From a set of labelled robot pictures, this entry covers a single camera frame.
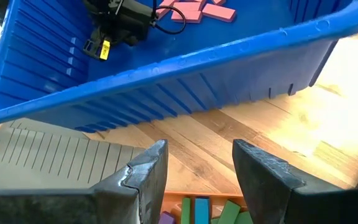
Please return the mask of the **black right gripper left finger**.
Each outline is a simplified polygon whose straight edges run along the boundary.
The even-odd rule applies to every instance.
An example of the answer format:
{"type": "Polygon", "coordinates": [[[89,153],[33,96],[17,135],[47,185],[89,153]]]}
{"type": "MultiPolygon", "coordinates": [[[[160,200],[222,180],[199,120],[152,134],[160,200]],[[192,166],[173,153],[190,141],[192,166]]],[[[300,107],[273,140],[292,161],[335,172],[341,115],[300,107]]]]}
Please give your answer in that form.
{"type": "Polygon", "coordinates": [[[0,190],[0,223],[157,223],[167,169],[160,139],[87,189],[0,190]]]}

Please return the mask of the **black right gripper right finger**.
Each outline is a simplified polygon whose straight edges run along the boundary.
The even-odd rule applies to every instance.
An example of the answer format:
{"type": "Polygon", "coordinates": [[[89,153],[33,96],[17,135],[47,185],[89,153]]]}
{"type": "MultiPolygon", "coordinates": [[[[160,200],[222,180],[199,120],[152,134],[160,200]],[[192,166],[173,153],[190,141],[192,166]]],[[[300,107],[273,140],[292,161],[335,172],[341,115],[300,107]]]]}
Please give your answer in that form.
{"type": "Polygon", "coordinates": [[[232,158],[254,223],[358,223],[358,188],[341,189],[242,139],[232,158]]]}

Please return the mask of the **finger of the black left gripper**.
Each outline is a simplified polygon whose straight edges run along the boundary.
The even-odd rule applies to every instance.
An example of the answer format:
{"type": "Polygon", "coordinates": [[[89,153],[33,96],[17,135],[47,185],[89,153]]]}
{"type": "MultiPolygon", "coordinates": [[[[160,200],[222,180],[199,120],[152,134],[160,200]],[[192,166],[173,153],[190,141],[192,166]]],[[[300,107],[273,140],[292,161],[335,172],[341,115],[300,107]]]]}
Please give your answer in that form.
{"type": "Polygon", "coordinates": [[[100,28],[97,28],[92,32],[91,37],[85,42],[83,51],[90,57],[106,61],[109,56],[110,48],[111,42],[109,38],[101,32],[100,28]]]}

